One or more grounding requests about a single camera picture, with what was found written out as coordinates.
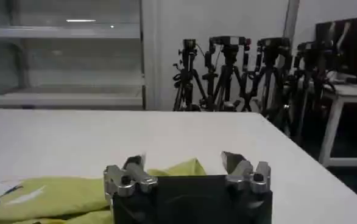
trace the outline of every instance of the white wall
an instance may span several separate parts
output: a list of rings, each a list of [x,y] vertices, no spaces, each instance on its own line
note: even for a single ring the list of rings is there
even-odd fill
[[[357,17],[357,0],[300,0],[294,46],[315,39],[315,25]]]
[[[208,38],[219,35],[240,35],[253,40],[250,63],[255,63],[256,41],[265,37],[283,35],[288,0],[164,0],[160,1],[160,101],[162,110],[171,110],[175,89],[172,77],[177,70],[172,66],[179,61],[177,50],[182,39],[195,38],[204,51]],[[199,53],[195,67],[199,75],[207,72]],[[220,57],[219,64],[224,63]],[[237,65],[241,69],[242,56]],[[232,98],[238,96],[237,81],[233,81]],[[195,92],[195,102],[199,91]]]

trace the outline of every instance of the desk leg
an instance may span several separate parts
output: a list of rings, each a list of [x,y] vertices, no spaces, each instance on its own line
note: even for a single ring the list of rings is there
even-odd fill
[[[319,162],[323,166],[328,166],[330,162],[330,154],[333,149],[334,139],[336,137],[339,119],[341,117],[344,101],[341,97],[336,97],[331,105],[329,120],[326,126],[325,136],[320,149]]]

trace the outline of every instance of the black monitor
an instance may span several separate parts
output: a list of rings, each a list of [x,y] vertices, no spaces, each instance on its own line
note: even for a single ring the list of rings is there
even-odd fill
[[[317,24],[316,41],[327,40],[329,29],[333,23],[335,23],[335,33],[333,36],[335,43],[338,42],[344,33],[345,23],[350,23],[350,28],[341,46],[343,54],[338,64],[338,71],[357,76],[357,18]]]

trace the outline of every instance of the metal gripper jaw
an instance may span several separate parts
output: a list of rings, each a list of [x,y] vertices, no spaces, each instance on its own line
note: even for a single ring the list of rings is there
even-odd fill
[[[249,161],[242,160],[235,170],[226,176],[226,183],[237,191],[267,193],[270,191],[270,167],[267,162],[262,161],[254,171]]]
[[[150,193],[158,185],[158,178],[147,174],[137,163],[126,163],[124,169],[117,165],[104,170],[105,199],[112,206],[115,194],[120,197],[132,196],[138,187],[143,193]]]

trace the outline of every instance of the black cable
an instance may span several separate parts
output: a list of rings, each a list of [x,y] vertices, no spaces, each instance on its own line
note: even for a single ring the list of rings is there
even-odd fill
[[[203,52],[202,48],[200,47],[200,45],[196,44],[196,46],[199,48],[199,50],[202,53],[203,57],[205,57],[204,52]]]

